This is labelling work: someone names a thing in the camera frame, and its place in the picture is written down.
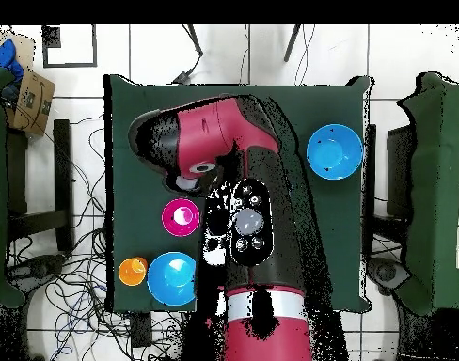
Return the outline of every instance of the gray dial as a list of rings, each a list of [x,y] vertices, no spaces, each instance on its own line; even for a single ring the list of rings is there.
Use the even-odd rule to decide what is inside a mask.
[[[263,227],[263,216],[253,209],[241,209],[235,216],[236,231],[241,235],[252,235]]]

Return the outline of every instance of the button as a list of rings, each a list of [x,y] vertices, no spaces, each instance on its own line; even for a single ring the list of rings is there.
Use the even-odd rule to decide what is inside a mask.
[[[249,199],[249,203],[253,206],[260,206],[261,205],[261,198],[259,196],[252,196]]]
[[[251,244],[255,249],[260,249],[264,245],[264,240],[260,237],[253,237]]]
[[[243,252],[247,247],[248,244],[244,238],[240,238],[236,241],[236,249],[238,249],[239,252]]]
[[[235,227],[238,234],[251,235],[260,232],[263,227],[263,216],[253,209],[241,209],[235,216]]]
[[[245,187],[243,187],[243,195],[244,196],[249,196],[251,194],[251,191],[253,191],[251,189],[251,186],[246,185]]]

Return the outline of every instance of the chair leg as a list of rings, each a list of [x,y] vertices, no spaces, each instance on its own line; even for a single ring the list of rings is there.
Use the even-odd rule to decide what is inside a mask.
[[[292,36],[290,37],[290,42],[288,43],[288,47],[286,49],[286,54],[285,54],[285,62],[288,62],[290,59],[290,55],[292,54],[294,42],[296,41],[296,37],[298,36],[298,32],[300,31],[300,26],[301,24],[295,24],[292,32]]]

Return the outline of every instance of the blue object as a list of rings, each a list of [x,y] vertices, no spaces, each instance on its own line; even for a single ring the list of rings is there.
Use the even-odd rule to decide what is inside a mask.
[[[181,252],[167,252],[148,269],[148,287],[166,306],[182,306],[195,298],[196,262]]]
[[[329,124],[318,129],[307,145],[307,160],[311,170],[327,180],[347,178],[358,169],[362,159],[360,137],[340,124]]]
[[[16,82],[20,82],[23,79],[24,69],[15,59],[15,45],[11,39],[7,39],[0,46],[0,67],[11,71],[15,76]]]

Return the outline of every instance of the table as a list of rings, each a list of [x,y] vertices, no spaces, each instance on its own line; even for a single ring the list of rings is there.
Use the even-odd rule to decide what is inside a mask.
[[[298,155],[288,147],[291,141],[282,141],[283,164],[306,159],[309,137],[320,127],[340,123],[353,129],[363,138],[363,94],[370,78],[352,79],[347,86],[138,86],[116,75],[104,76],[104,112],[106,119],[106,186],[114,193],[114,202],[108,195],[106,222],[113,229],[108,240],[108,296],[114,311],[147,312],[152,310],[191,310],[194,303],[181,308],[159,304],[151,296],[146,283],[137,287],[123,285],[118,278],[118,267],[129,257],[142,256],[150,264],[167,251],[181,251],[198,258],[198,234],[176,238],[164,230],[161,211],[175,197],[162,186],[162,176],[140,163],[129,148],[127,139],[131,122],[140,114],[154,109],[167,109],[222,93],[253,94],[261,99],[272,98],[281,107],[299,137]],[[326,262],[331,277],[334,309],[354,312],[367,311],[367,300],[360,298],[360,205],[361,175],[339,181],[323,180],[309,169],[304,161],[306,177],[293,176],[293,181],[306,178],[322,237]],[[200,209],[202,202],[196,200]],[[299,209],[308,212],[310,207]]]

